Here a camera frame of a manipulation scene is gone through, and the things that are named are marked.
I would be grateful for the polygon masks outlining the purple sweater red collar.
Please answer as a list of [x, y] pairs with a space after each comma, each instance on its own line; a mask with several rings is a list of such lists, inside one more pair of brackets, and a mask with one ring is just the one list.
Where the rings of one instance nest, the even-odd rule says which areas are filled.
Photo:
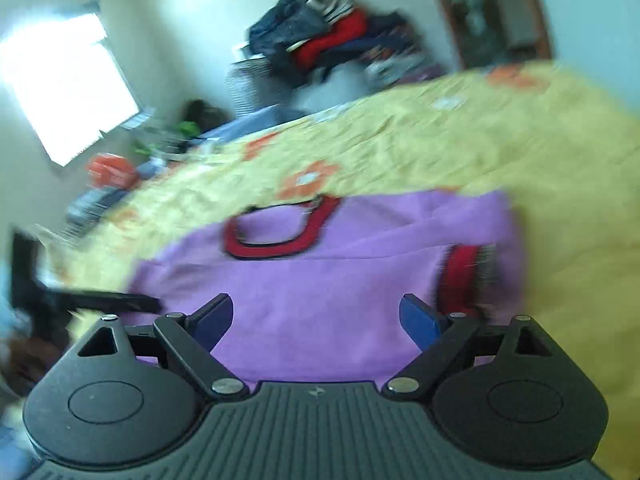
[[140, 262], [128, 288], [186, 314], [229, 295], [213, 354], [249, 384], [385, 382], [419, 352], [400, 325], [403, 296], [506, 324], [523, 278], [506, 193], [422, 191], [256, 209]]

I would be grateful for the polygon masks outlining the dark patterned clothes heap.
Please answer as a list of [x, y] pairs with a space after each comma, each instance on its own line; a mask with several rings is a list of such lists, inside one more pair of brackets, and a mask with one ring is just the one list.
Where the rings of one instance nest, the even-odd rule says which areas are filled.
[[129, 194], [124, 188], [102, 186], [89, 188], [73, 200], [66, 209], [66, 226], [73, 232], [87, 232], [104, 214]]

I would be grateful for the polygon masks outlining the pile of clothes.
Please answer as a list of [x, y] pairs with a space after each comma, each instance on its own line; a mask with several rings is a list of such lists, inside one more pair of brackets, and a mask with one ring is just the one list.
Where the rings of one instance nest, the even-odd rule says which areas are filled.
[[446, 74], [404, 14], [374, 14], [357, 0], [278, 0], [247, 39], [292, 89], [326, 81], [346, 63], [360, 66], [375, 90]]

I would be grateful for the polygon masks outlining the orange plastic bag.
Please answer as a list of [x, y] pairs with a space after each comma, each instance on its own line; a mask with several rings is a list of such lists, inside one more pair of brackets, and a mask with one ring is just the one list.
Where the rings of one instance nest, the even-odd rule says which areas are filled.
[[134, 165], [115, 154], [101, 153], [89, 160], [86, 166], [89, 184], [93, 188], [123, 188], [129, 190], [139, 180]]

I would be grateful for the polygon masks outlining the black backpack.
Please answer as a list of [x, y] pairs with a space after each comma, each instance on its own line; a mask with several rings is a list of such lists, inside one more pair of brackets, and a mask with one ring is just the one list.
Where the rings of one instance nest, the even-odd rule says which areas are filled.
[[228, 110], [210, 105], [204, 100], [186, 102], [181, 113], [181, 121], [188, 122], [198, 128], [200, 133], [217, 129], [231, 120]]

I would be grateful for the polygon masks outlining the blue striped blanket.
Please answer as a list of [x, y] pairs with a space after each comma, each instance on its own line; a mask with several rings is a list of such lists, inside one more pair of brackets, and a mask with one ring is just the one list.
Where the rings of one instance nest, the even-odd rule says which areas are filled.
[[226, 144], [243, 136], [280, 126], [305, 116], [306, 113], [302, 110], [276, 104], [233, 119], [220, 127], [202, 133], [193, 139], [191, 144], [200, 145], [209, 140], [216, 140]]

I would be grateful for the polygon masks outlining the yellow floral bedspread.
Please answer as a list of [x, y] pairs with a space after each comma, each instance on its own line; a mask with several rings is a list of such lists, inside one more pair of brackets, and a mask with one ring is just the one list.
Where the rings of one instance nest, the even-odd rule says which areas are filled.
[[509, 195], [526, 307], [608, 402], [597, 463], [637, 478], [639, 119], [551, 62], [407, 84], [197, 150], [80, 242], [41, 238], [64, 284], [119, 290], [141, 259], [247, 206], [431, 188]]

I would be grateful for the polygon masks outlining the checkered houndstooth bag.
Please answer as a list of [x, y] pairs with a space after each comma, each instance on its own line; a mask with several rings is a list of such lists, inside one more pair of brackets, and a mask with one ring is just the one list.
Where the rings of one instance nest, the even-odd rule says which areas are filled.
[[277, 77], [268, 60], [250, 58], [233, 63], [226, 77], [236, 118], [286, 102], [291, 89]]

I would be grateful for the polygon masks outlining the window with frame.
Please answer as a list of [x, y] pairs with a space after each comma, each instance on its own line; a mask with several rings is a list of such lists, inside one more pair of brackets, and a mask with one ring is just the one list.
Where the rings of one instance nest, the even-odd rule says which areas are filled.
[[144, 111], [114, 57], [97, 6], [12, 29], [1, 39], [1, 80], [60, 167]]

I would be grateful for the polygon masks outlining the wooden door frame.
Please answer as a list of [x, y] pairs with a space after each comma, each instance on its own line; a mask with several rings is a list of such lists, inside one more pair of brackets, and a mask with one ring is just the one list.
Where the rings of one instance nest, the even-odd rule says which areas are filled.
[[540, 0], [437, 1], [466, 70], [553, 56]]

